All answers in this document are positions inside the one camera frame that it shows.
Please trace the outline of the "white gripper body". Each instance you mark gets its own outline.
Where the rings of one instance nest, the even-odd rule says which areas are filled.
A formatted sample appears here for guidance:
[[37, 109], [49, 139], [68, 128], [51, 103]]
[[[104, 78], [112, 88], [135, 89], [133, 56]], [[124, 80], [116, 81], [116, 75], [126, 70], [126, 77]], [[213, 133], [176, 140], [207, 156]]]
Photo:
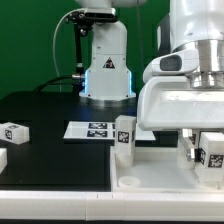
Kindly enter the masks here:
[[137, 106], [142, 130], [223, 129], [224, 91], [191, 89], [184, 76], [153, 77]]

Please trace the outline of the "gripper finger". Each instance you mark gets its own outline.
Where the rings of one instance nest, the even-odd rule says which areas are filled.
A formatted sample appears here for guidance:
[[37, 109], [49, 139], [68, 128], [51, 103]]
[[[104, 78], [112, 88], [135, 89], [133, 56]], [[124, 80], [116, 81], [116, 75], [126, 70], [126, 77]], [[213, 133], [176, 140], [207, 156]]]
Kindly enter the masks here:
[[198, 161], [199, 131], [193, 129], [181, 129], [179, 141], [186, 151], [186, 158], [189, 162]]

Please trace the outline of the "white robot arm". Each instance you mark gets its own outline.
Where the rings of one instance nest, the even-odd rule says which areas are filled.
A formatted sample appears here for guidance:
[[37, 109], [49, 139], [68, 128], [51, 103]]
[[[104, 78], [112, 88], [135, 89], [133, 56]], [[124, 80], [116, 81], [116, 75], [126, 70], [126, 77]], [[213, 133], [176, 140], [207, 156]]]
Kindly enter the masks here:
[[93, 27], [92, 61], [80, 97], [99, 103], [138, 100], [135, 117], [116, 120], [118, 153], [131, 155], [137, 127], [178, 130], [195, 160], [200, 150], [192, 134], [224, 128], [221, 100], [206, 96], [224, 94], [224, 0], [170, 0], [168, 18], [158, 28], [158, 46], [170, 49], [147, 65], [138, 94], [131, 91], [127, 31], [115, 19], [115, 9], [145, 0], [76, 1], [81, 5], [78, 18]]

